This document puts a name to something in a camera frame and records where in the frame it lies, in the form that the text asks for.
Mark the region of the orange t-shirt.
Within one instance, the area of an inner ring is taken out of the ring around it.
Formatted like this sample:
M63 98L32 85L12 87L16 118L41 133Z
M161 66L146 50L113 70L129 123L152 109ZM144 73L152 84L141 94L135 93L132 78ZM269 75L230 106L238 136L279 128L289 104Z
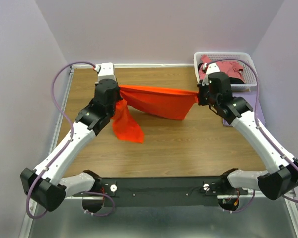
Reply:
M123 85L120 95L122 100L117 102L112 117L113 131L118 139L136 143L143 143L145 134L132 117L129 106L154 116L184 120L198 102L197 92L159 87Z

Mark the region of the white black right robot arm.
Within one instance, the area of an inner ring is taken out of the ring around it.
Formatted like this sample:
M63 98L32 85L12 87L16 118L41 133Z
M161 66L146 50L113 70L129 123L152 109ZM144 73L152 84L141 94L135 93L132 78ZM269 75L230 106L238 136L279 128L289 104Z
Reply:
M224 194L230 194L236 188L252 189L262 192L270 200L277 200L297 187L298 158L277 142L243 97L233 96L229 77L223 72L213 72L207 74L198 87L199 105L207 105L239 131L265 165L263 171L231 169L210 188L219 189Z

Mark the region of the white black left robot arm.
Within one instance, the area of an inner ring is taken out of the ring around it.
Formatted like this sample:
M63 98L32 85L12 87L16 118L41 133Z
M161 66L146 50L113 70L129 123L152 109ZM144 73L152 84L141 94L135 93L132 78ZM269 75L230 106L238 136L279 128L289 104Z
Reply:
M105 78L98 82L94 98L79 112L58 146L34 169L25 168L21 172L27 199L52 212L66 197L80 192L94 196L100 191L101 177L92 171L67 178L63 175L79 152L110 122L120 100L120 88L115 79Z

